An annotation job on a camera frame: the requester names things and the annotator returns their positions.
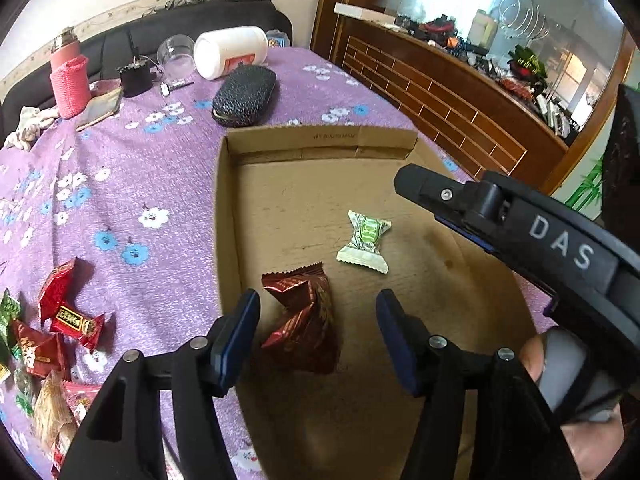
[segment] finger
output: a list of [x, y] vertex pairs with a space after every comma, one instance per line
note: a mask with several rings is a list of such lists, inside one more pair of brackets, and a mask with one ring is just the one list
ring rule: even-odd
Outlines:
[[529, 339], [520, 351], [520, 362], [531, 378], [537, 381], [545, 367], [545, 345], [542, 336]]
[[595, 480], [609, 465], [625, 438], [620, 406], [608, 422], [583, 422], [562, 427], [582, 480]]

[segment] cardboard box flap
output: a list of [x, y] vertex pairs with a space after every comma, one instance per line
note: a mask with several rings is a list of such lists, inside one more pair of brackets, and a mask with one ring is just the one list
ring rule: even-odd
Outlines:
[[243, 128], [226, 136], [233, 157], [267, 152], [290, 152], [291, 158], [306, 158], [303, 150], [352, 148], [353, 156], [366, 153], [359, 148], [389, 149], [408, 154], [417, 140], [411, 130], [378, 126], [280, 126]]

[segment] red label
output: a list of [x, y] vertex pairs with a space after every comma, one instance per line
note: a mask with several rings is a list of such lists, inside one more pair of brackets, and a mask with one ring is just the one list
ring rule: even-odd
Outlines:
[[238, 65], [251, 65], [254, 62], [255, 54], [247, 54], [246, 56], [230, 57], [225, 61], [225, 70], [222, 75], [227, 75], [232, 70], [238, 68]]

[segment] white bottle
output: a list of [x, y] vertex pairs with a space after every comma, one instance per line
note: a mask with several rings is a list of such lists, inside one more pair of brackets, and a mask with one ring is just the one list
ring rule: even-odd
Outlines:
[[227, 75], [240, 64], [260, 64], [267, 57], [267, 35], [259, 27], [204, 32], [196, 40], [193, 59], [204, 79]]

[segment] white cloth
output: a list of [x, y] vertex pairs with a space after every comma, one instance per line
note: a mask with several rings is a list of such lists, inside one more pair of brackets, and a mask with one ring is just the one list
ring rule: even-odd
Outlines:
[[4, 140], [4, 146], [30, 151], [32, 143], [40, 137], [40, 131], [49, 128], [58, 117], [60, 113], [57, 107], [41, 111], [39, 108], [23, 106], [18, 128]]

